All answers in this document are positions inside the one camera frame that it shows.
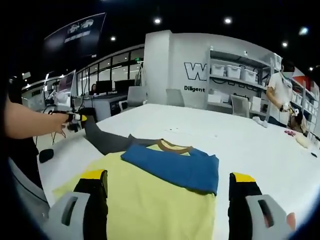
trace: banner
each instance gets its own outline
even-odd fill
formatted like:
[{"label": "banner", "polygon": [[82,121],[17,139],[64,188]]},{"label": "banner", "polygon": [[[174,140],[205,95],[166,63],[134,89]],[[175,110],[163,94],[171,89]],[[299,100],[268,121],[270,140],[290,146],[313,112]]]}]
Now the banner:
[{"label": "banner", "polygon": [[55,68],[97,54],[105,16],[105,13],[88,16],[47,36],[42,53],[44,64]]}]

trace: white shirt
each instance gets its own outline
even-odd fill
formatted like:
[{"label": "white shirt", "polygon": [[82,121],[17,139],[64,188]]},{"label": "white shirt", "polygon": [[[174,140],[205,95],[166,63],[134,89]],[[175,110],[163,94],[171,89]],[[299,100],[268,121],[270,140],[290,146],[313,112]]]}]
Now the white shirt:
[{"label": "white shirt", "polygon": [[[271,75],[268,87],[273,88],[273,95],[278,103],[281,105],[285,103],[290,104],[292,98],[292,83],[283,79],[280,72]],[[279,109],[271,102],[270,116],[275,118],[278,122],[287,125],[290,113],[288,111],[280,112]]]}]

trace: desk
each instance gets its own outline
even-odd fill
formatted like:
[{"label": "desk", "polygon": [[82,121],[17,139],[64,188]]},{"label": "desk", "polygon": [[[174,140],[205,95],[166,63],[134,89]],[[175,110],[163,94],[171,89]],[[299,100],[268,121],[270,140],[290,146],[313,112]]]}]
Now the desk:
[{"label": "desk", "polygon": [[128,94],[125,93],[90,96],[83,100],[83,105],[86,108],[95,108],[96,119],[100,122],[120,113],[120,109],[117,111],[118,102],[127,100],[127,96]]},{"label": "desk", "polygon": [[[187,107],[146,104],[97,124],[101,130],[137,138],[164,138],[174,144],[193,146],[219,158],[219,184],[215,206],[214,239],[228,239],[229,174],[255,178],[262,193],[271,195],[287,212],[295,212],[297,226],[314,203],[320,186],[320,152],[305,149],[284,129],[258,125],[249,118]],[[84,137],[53,146],[54,158],[38,163],[48,203],[52,191],[102,157]],[[310,154],[313,151],[319,158]]]}]

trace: yellow t-shirt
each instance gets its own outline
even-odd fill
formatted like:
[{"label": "yellow t-shirt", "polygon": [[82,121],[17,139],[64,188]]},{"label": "yellow t-shirt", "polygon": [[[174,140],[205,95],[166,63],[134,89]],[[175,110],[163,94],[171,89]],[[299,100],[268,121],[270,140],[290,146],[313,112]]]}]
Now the yellow t-shirt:
[{"label": "yellow t-shirt", "polygon": [[[189,147],[164,140],[148,147],[188,155]],[[166,182],[110,153],[90,164],[87,171],[108,171],[107,237],[109,240],[211,240],[215,196],[201,195]],[[73,191],[80,176],[56,189],[62,196]]]}]

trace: black ceiling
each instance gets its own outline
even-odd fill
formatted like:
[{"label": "black ceiling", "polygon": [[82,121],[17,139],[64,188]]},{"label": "black ceiling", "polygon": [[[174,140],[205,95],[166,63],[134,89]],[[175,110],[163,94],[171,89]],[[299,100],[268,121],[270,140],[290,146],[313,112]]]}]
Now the black ceiling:
[{"label": "black ceiling", "polygon": [[[143,44],[146,33],[171,30],[246,40],[290,59],[306,74],[309,67],[320,64],[320,25],[312,8],[312,4],[316,8],[315,1],[296,6],[283,0],[60,0],[16,4],[19,7],[10,9],[9,70],[12,75],[31,72],[31,82],[43,79],[47,72],[40,69],[44,37],[78,19],[103,12],[107,15],[98,58]],[[155,16],[162,18],[160,25],[154,25]],[[232,17],[231,25],[223,24],[226,16]],[[302,26],[309,28],[308,35],[298,35]],[[112,35],[117,37],[116,42],[110,42]],[[282,41],[288,41],[288,48],[282,48]],[[92,59],[83,59],[77,65],[50,68],[58,76],[67,68],[81,68],[90,62]]]}]

